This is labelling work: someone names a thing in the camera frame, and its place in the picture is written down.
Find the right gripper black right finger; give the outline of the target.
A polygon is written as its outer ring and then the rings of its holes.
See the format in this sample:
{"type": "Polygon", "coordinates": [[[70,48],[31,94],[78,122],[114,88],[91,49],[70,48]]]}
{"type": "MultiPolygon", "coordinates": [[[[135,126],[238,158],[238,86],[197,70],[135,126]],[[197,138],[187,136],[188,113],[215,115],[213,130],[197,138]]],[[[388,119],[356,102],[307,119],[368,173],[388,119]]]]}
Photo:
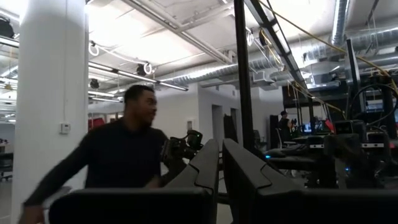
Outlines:
{"type": "Polygon", "coordinates": [[[398,224],[398,190],[306,189],[232,139],[223,172],[234,224],[398,224]]]}

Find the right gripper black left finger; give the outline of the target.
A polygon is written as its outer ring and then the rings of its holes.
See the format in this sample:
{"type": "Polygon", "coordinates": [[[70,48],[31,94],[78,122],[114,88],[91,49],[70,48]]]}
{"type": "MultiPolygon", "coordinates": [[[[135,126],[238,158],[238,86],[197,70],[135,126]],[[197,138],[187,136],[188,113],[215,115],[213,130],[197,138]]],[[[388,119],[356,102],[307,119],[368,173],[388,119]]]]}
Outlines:
{"type": "Polygon", "coordinates": [[[219,145],[210,139],[157,189],[83,189],[60,197],[50,224],[216,224],[219,145]]]}

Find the person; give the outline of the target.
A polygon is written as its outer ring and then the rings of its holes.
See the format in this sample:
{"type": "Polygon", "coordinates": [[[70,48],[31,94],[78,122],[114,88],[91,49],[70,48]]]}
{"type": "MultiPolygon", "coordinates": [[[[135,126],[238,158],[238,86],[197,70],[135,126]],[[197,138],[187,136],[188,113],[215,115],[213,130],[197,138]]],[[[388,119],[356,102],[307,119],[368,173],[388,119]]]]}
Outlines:
{"type": "Polygon", "coordinates": [[[142,188],[161,185],[163,131],[152,127],[157,112],[153,88],[133,85],[124,94],[124,116],[89,131],[79,145],[39,182],[22,204],[18,224],[42,224],[46,199],[82,168],[86,188],[142,188]]]}
{"type": "Polygon", "coordinates": [[[291,122],[290,119],[288,119],[287,117],[288,113],[286,111],[281,111],[280,115],[281,119],[278,123],[278,129],[281,141],[282,143],[285,143],[286,141],[291,140],[291,135],[290,135],[291,122]]]}

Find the white column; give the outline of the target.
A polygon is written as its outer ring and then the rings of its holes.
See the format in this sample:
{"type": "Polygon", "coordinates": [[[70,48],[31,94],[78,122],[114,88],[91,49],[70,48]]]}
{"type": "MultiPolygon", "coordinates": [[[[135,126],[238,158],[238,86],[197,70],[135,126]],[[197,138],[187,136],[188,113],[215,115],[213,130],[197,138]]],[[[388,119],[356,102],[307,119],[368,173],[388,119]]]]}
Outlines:
{"type": "Polygon", "coordinates": [[[86,0],[24,0],[19,15],[11,224],[43,176],[87,132],[86,0]],[[71,124],[60,134],[60,124],[71,124]]]}

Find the silver ventilation duct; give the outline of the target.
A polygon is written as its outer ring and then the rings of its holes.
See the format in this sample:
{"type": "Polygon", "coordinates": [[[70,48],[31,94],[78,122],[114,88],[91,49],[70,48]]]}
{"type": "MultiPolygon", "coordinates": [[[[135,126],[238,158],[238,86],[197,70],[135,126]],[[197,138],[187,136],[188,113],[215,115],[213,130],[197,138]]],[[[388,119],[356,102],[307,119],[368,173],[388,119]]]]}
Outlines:
{"type": "MultiPolygon", "coordinates": [[[[264,70],[268,68],[281,68],[283,67],[282,60],[277,57],[265,57],[263,54],[252,54],[248,61],[249,69],[264,70]]],[[[238,73],[239,65],[237,63],[232,65],[219,65],[211,66],[210,64],[205,65],[203,68],[192,68],[190,71],[179,71],[176,76],[167,78],[164,82],[187,86],[191,83],[202,82],[205,80],[211,80],[223,76],[234,75],[238,73]]]]}

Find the black aluminium table frame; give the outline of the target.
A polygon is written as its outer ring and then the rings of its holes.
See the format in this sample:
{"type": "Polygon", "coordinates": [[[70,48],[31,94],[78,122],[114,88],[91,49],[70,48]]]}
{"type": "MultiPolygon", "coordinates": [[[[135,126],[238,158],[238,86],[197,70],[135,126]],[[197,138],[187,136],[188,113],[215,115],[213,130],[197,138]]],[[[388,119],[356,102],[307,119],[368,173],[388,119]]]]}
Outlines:
{"type": "Polygon", "coordinates": [[[269,0],[234,0],[234,13],[236,17],[236,41],[238,50],[238,80],[243,126],[243,146],[248,151],[255,152],[256,148],[254,145],[254,129],[252,121],[251,86],[249,81],[248,43],[246,39],[246,16],[244,12],[245,7],[250,10],[261,30],[270,40],[271,46],[275,49],[276,53],[282,60],[283,65],[287,67],[287,71],[294,79],[294,86],[302,91],[302,94],[308,98],[309,103],[311,103],[315,97],[309,93],[308,88],[305,85],[304,79],[301,76],[299,67],[294,59],[294,56],[292,55],[292,51],[287,39],[285,38],[283,30],[280,27],[278,19],[288,22],[290,25],[302,31],[304,34],[307,34],[313,39],[324,43],[336,51],[347,54],[348,49],[335,47],[302,29],[273,10],[269,0]]]}

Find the black background robot gripper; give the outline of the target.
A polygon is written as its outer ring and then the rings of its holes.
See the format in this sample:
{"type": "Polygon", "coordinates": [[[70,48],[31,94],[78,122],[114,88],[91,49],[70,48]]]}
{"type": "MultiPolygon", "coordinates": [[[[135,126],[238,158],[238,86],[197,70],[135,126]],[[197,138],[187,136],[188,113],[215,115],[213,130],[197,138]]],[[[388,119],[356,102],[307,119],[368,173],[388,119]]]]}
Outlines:
{"type": "Polygon", "coordinates": [[[165,141],[160,159],[169,171],[161,177],[164,182],[170,182],[186,168],[184,159],[192,160],[196,156],[203,147],[202,138],[202,133],[191,129],[185,137],[171,137],[165,141]]]}

